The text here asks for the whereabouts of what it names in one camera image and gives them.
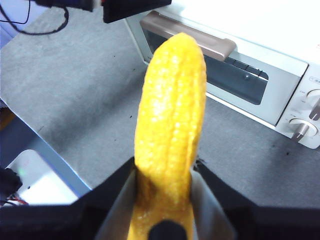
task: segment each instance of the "gray floor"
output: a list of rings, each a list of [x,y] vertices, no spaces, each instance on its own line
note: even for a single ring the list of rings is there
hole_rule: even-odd
[[[62,20],[48,10],[28,30]],[[146,66],[123,21],[70,11],[63,31],[1,52],[1,96],[91,187],[134,154]],[[199,156],[259,205],[320,208],[320,151],[207,99]]]

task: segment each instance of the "white toaster oven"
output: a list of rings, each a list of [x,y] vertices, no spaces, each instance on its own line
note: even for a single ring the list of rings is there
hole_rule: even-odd
[[[185,32],[202,48],[207,96],[309,148],[320,145],[320,1],[173,0],[126,18],[142,59]]]

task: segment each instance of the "control knob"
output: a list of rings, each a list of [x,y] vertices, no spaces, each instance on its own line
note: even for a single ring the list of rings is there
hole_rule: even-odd
[[[291,119],[289,123],[294,131],[291,139],[295,142],[299,142],[304,136],[312,137],[318,132],[312,123],[300,118]]]
[[[308,102],[313,105],[309,118],[317,121],[320,119],[320,89],[315,89],[307,94]]]

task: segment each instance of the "oven handle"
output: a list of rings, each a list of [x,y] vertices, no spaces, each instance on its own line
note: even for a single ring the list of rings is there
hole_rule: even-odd
[[[140,25],[143,29],[166,39],[181,32],[186,33],[196,40],[203,54],[219,61],[224,61],[237,46],[236,43],[230,39],[221,39],[209,35],[186,26],[179,21],[164,17],[157,11],[151,11],[140,21]]]

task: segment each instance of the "oven window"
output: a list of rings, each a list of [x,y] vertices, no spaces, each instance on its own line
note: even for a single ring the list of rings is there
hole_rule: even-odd
[[[167,39],[143,30],[152,53]],[[254,105],[260,105],[269,76],[266,72],[227,57],[218,61],[204,56],[208,83]]]

